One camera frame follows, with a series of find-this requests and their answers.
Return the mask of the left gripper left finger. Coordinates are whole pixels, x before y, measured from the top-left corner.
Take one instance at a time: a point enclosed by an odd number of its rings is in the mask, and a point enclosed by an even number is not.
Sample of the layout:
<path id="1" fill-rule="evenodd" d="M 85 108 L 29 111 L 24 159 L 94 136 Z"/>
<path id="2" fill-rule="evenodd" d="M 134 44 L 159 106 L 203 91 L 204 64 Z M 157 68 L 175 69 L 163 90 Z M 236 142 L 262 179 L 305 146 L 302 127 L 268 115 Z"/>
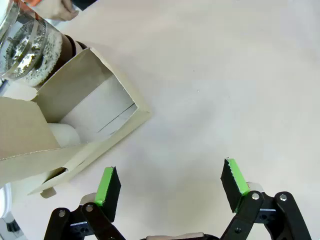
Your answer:
<path id="1" fill-rule="evenodd" d="M 65 207 L 52 211 L 45 240 L 83 240 L 95 236 L 98 240 L 123 240 L 113 225 L 121 189 L 116 167 L 106 167 L 96 193 L 86 195 L 76 210 Z"/>

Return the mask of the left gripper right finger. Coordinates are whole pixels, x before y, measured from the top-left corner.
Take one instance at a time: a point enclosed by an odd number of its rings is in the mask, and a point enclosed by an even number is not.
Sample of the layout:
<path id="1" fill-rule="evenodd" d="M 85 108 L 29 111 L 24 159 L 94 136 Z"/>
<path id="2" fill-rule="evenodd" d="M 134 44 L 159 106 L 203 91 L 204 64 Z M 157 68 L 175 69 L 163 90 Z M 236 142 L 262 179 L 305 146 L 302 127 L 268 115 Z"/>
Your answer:
<path id="1" fill-rule="evenodd" d="M 263 224 L 272 240 L 310 240 L 301 211 L 290 192 L 274 197 L 251 189 L 233 158 L 224 160 L 221 182 L 235 216 L 222 240 L 246 240 L 254 224 Z"/>

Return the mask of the person's right hand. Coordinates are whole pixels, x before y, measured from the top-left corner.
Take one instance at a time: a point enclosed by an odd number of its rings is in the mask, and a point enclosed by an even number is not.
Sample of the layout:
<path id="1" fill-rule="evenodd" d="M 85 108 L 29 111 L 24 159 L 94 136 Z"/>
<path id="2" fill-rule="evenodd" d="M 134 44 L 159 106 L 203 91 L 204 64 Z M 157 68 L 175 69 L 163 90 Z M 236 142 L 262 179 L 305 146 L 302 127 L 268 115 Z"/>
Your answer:
<path id="1" fill-rule="evenodd" d="M 41 0 L 34 9 L 41 17 L 50 20 L 70 21 L 79 14 L 71 0 Z"/>

